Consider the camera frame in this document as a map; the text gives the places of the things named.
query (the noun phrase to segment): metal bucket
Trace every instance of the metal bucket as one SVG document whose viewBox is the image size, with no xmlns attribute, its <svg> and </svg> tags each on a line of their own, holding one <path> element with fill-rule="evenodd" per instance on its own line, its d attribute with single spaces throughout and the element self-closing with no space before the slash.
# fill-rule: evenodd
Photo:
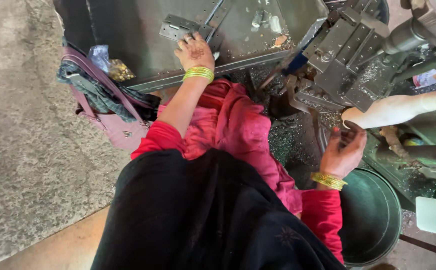
<svg viewBox="0 0 436 270">
<path fill-rule="evenodd" d="M 355 169 L 341 191 L 345 265 L 362 267 L 391 252 L 401 230 L 401 207 L 390 184 L 374 172 Z"/>
</svg>

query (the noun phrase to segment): fingernail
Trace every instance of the fingernail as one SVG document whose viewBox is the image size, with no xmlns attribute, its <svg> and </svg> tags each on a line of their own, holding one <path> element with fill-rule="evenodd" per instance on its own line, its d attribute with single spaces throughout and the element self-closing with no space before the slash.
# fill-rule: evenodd
<svg viewBox="0 0 436 270">
<path fill-rule="evenodd" d="M 337 126 L 333 127 L 333 135 L 334 136 L 340 135 L 339 127 L 337 127 Z"/>
</svg>

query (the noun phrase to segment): green bangle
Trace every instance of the green bangle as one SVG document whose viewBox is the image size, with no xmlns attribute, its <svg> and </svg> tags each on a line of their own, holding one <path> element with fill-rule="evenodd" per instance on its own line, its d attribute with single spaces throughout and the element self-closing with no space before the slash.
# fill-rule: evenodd
<svg viewBox="0 0 436 270">
<path fill-rule="evenodd" d="M 186 71 L 183 81 L 189 77 L 204 77 L 209 80 L 208 84 L 210 84 L 215 79 L 215 74 L 209 68 L 192 67 Z"/>
<path fill-rule="evenodd" d="M 319 172 L 312 172 L 311 173 L 311 180 L 323 184 L 327 187 L 331 187 L 333 189 L 337 189 L 339 191 L 341 191 L 341 189 L 343 189 L 344 185 L 347 185 L 348 183 L 333 176 L 333 175 L 328 175 L 328 174 L 322 174 Z"/>
</svg>

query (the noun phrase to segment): hand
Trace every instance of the hand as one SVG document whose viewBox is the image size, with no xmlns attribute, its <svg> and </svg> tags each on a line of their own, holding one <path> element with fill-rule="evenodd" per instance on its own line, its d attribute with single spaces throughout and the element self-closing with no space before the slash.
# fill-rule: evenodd
<svg viewBox="0 0 436 270">
<path fill-rule="evenodd" d="M 194 32 L 193 35 L 186 34 L 182 40 L 178 41 L 178 46 L 179 48 L 175 49 L 175 55 L 185 71 L 198 66 L 209 68 L 211 71 L 215 70 L 215 59 L 210 47 L 198 32 Z"/>
<path fill-rule="evenodd" d="M 347 120 L 345 125 L 350 130 L 340 131 L 337 127 L 333 128 L 320 165 L 320 173 L 333 175 L 340 179 L 345 178 L 358 167 L 366 146 L 366 131 Z"/>
</svg>

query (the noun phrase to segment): pink bag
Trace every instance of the pink bag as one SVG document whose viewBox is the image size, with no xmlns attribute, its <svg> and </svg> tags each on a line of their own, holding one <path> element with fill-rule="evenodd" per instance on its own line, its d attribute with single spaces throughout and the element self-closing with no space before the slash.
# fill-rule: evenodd
<svg viewBox="0 0 436 270">
<path fill-rule="evenodd" d="M 78 91 L 75 87 L 70 85 L 73 95 L 78 100 L 79 104 L 83 107 L 84 111 L 79 113 L 80 116 L 85 116 L 90 122 L 95 124 L 100 130 L 103 130 L 109 137 L 112 145 L 121 148 L 136 150 L 140 146 L 141 138 L 146 136 L 149 130 L 149 124 L 144 121 L 136 109 L 131 104 L 127 95 L 121 92 L 118 87 L 103 73 L 98 67 L 96 67 L 89 59 L 84 57 L 80 52 L 70 47 L 64 47 L 64 53 L 62 60 L 68 60 L 79 65 L 86 73 L 99 81 L 106 88 L 110 89 L 115 97 L 124 105 L 124 107 L 132 114 L 137 121 L 126 123 L 117 114 L 95 114 L 93 109 L 86 100 L 86 96 Z M 73 79 L 79 80 L 81 76 L 76 76 Z M 146 104 L 133 99 L 133 103 L 136 103 L 142 107 L 149 108 Z"/>
</svg>

